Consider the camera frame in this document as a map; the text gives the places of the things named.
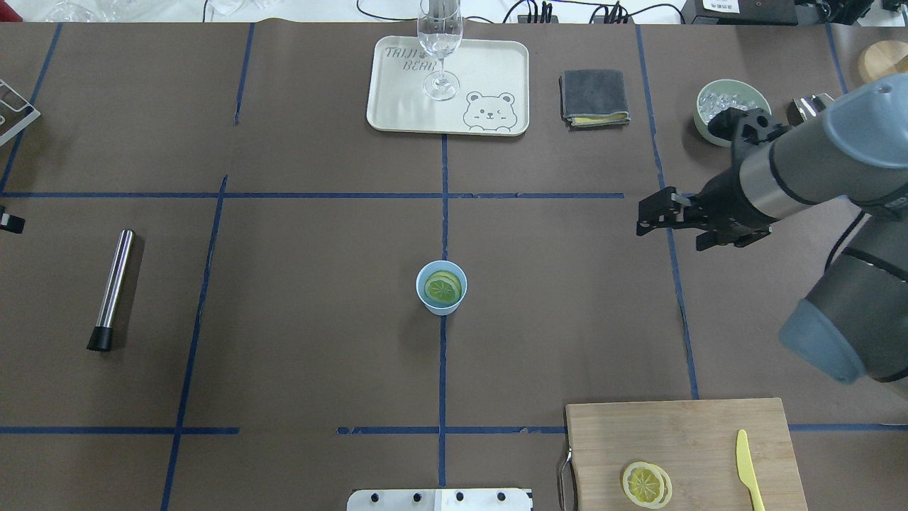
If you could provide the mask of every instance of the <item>brown table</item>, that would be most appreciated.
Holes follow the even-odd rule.
[[[831,42],[855,87],[859,52],[904,30],[471,23],[530,51],[516,138],[368,126],[372,48],[411,32],[0,25],[0,76],[43,113],[0,147],[0,200],[27,219],[0,236],[3,509],[343,509],[439,485],[555,509],[565,404],[764,396],[811,509],[903,506],[908,431],[878,425],[908,403],[776,337],[854,208],[703,254],[634,222],[662,182],[696,192],[727,165],[690,121],[703,84],[742,79],[781,113],[843,92]],[[571,133],[558,74],[600,67],[624,72],[633,121]],[[99,355],[125,227],[141,268]],[[412,280],[444,253],[470,291],[439,321]]]

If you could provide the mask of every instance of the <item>round wooden object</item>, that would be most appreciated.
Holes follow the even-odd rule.
[[[870,45],[857,61],[857,70],[864,83],[895,73],[908,73],[908,43],[880,41]]]

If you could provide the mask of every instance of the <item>silver handle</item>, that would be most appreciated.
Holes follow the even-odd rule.
[[[567,456],[565,456],[564,463],[561,464],[561,468],[558,470],[558,507],[561,508],[561,511],[568,511],[565,509],[565,468],[568,468],[568,464],[571,465],[571,472],[574,471],[574,464],[571,463],[571,460],[574,459],[574,450],[570,447],[567,448]],[[574,495],[574,508],[577,508],[577,496]]]
[[[129,261],[129,250],[133,247],[134,232],[124,229],[116,243],[116,253],[113,255],[111,273],[107,276],[107,287],[104,290],[104,300],[101,302],[101,312],[95,326],[110,328],[114,324],[114,312],[117,299],[120,297],[120,288],[123,286],[123,275],[126,273],[126,263]]]

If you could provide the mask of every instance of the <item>bear drawing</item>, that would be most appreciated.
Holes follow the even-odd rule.
[[[482,95],[478,92],[467,94],[467,112],[463,122],[469,131],[509,132],[517,124],[514,112],[514,95]]]

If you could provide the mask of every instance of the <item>lemon slice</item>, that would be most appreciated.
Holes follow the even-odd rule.
[[[628,465],[621,474],[621,486],[634,504],[647,509],[661,509],[672,497],[668,473],[660,466],[643,461]]]
[[[453,306],[460,300],[460,282],[457,278],[451,279],[436,272],[426,280],[426,296],[440,307]]]

